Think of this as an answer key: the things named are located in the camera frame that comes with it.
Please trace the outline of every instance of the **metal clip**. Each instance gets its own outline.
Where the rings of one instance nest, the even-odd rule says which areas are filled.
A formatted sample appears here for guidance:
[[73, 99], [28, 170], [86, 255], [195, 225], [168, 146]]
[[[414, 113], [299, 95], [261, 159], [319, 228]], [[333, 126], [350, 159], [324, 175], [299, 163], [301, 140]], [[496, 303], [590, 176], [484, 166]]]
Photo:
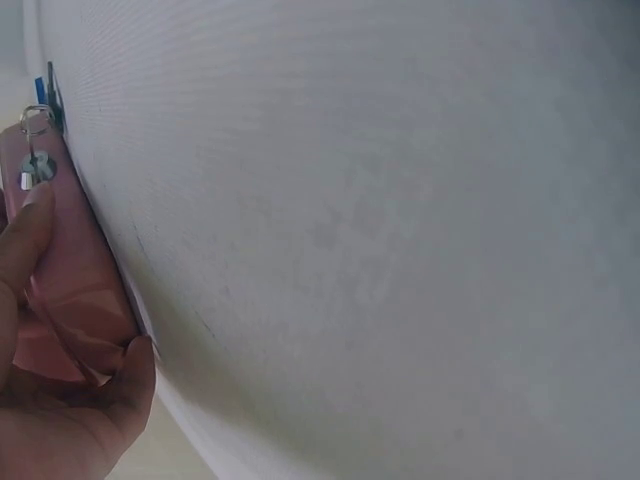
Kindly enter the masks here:
[[[35, 132], [31, 131], [30, 112], [46, 112], [48, 125]], [[22, 161], [20, 186], [23, 190], [30, 190], [42, 181], [51, 180], [56, 174], [56, 164], [49, 158], [49, 154], [43, 150], [34, 151], [33, 149], [33, 137], [46, 133], [49, 128], [54, 126], [54, 121], [53, 110], [48, 105], [29, 105], [20, 115], [20, 129], [26, 135], [29, 145], [29, 154]]]

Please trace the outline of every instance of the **pink object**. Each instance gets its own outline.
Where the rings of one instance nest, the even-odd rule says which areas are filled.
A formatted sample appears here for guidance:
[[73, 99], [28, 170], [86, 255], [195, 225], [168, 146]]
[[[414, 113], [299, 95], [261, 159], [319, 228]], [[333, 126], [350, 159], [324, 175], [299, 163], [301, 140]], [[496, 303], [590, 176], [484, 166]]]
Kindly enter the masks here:
[[[46, 127], [47, 117], [38, 114], [30, 124], [34, 129]], [[137, 324], [64, 140], [49, 129], [34, 137], [33, 144], [57, 166], [50, 181], [56, 196], [55, 223], [49, 248], [25, 289], [32, 315], [20, 326], [14, 363], [52, 378], [101, 384], [119, 368], [124, 349], [138, 335]], [[28, 154], [19, 124], [0, 134], [9, 221], [28, 193], [20, 186]]]

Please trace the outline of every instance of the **metal ring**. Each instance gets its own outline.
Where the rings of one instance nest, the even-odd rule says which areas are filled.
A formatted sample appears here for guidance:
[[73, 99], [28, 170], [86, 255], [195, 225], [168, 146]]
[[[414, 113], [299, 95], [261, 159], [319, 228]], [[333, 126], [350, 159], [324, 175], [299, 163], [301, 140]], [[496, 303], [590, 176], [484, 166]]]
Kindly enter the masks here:
[[29, 128], [29, 112], [47, 112], [49, 126], [51, 126], [51, 122], [54, 121], [55, 118], [53, 115], [53, 110], [51, 110], [51, 107], [49, 105], [29, 105], [22, 111], [22, 114], [20, 115], [20, 129], [22, 130], [22, 133], [29, 137], [37, 137], [38, 135], [42, 135], [47, 130], [49, 130], [49, 127], [44, 127], [37, 132], [32, 132]]

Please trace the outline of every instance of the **hand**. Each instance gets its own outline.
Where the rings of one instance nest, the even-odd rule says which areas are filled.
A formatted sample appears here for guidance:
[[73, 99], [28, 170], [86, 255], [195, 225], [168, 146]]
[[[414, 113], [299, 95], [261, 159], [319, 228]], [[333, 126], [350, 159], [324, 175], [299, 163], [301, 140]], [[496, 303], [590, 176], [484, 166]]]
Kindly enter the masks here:
[[0, 477], [102, 480], [146, 426], [153, 350], [148, 338], [135, 339], [122, 369], [99, 388], [12, 364], [18, 299], [49, 243], [54, 203], [51, 187], [38, 185], [0, 235]]

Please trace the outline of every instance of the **white wall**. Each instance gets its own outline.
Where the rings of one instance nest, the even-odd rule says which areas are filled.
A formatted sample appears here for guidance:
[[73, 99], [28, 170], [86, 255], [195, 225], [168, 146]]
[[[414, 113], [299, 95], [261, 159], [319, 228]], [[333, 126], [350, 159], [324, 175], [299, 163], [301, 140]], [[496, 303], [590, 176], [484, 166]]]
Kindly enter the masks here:
[[33, 82], [27, 75], [23, 42], [22, 2], [0, 5], [0, 128], [18, 121], [32, 99]]
[[637, 476], [639, 8], [44, 4], [221, 478]]

